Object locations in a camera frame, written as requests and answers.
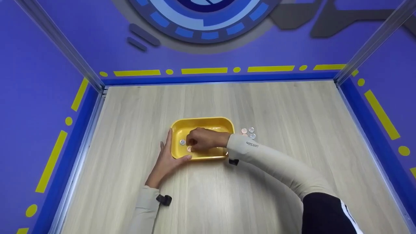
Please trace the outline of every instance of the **arm sleeve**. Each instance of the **arm sleeve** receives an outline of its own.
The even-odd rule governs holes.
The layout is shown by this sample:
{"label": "arm sleeve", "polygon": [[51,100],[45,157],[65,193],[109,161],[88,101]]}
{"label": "arm sleeve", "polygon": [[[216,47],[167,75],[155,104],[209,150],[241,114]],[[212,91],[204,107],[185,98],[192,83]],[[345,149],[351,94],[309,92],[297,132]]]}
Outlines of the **arm sleeve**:
{"label": "arm sleeve", "polygon": [[326,179],[316,170],[248,137],[232,134],[227,149],[230,158],[245,161],[262,169],[288,186],[301,200],[314,192],[335,196]]}
{"label": "arm sleeve", "polygon": [[362,234],[347,206],[316,170],[252,139],[233,134],[228,156],[262,169],[288,186],[303,202],[302,234]]}
{"label": "arm sleeve", "polygon": [[131,218],[127,234],[151,234],[159,210],[159,202],[156,197],[159,189],[144,186],[139,192],[136,208]]}

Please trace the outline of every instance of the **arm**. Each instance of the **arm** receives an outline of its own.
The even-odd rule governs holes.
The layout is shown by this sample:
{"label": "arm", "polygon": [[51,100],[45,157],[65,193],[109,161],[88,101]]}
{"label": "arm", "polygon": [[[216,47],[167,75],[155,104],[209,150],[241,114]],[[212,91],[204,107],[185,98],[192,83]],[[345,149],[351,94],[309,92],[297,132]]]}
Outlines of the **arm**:
{"label": "arm", "polygon": [[159,202],[156,197],[159,189],[144,186],[137,199],[136,208],[131,218],[127,234],[150,234],[159,210]]}
{"label": "arm", "polygon": [[303,202],[302,234],[362,234],[326,179],[304,163],[237,134],[197,128],[186,142],[192,150],[227,147],[230,158],[253,164],[288,186]]}
{"label": "arm", "polygon": [[314,192],[335,196],[326,179],[316,170],[250,138],[233,134],[227,142],[228,156],[262,169],[303,198]]}
{"label": "arm", "polygon": [[166,144],[160,142],[160,153],[145,186],[139,191],[139,197],[128,227],[127,234],[151,234],[159,210],[156,197],[163,180],[178,167],[191,159],[190,155],[174,159],[171,154],[172,129],[169,129]]}

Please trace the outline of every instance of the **yellow tray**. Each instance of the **yellow tray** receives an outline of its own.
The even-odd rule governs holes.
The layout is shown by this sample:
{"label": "yellow tray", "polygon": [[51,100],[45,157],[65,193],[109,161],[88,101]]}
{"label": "yellow tray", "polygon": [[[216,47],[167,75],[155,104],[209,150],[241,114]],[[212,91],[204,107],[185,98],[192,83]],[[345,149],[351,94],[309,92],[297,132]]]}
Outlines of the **yellow tray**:
{"label": "yellow tray", "polygon": [[210,117],[210,118],[193,118],[180,119],[174,122],[172,128],[172,156],[180,158],[187,154],[192,155],[191,160],[211,160],[226,158],[227,150],[225,148],[217,147],[208,150],[207,152],[188,152],[187,145],[181,145],[180,141],[186,140],[189,132],[197,127],[211,129],[217,132],[234,133],[233,123],[225,117]]}

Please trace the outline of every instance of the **beige sleeve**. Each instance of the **beige sleeve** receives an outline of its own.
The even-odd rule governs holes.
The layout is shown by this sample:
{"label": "beige sleeve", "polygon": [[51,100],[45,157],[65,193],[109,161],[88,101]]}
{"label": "beige sleeve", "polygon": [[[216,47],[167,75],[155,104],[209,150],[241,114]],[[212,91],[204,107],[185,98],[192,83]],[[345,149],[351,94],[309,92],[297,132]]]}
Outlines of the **beige sleeve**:
{"label": "beige sleeve", "polygon": [[239,159],[262,169],[288,186],[301,200],[313,192],[336,197],[326,179],[316,170],[248,137],[231,135],[227,149],[231,159]]}
{"label": "beige sleeve", "polygon": [[159,189],[144,186],[139,192],[136,208],[131,218],[127,234],[151,234],[159,210],[159,202],[156,197]]}

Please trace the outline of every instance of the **wooden table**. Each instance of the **wooden table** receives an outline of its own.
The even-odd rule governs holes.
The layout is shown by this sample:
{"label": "wooden table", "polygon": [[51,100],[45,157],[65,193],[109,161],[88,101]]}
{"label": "wooden table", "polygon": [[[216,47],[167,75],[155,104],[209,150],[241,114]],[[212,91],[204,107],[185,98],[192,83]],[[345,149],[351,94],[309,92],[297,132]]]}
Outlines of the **wooden table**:
{"label": "wooden table", "polygon": [[[109,88],[62,232],[123,233],[169,126],[213,116],[320,171],[364,233],[409,233],[332,81]],[[161,193],[156,234],[301,232],[297,196],[243,162],[191,162]]]}

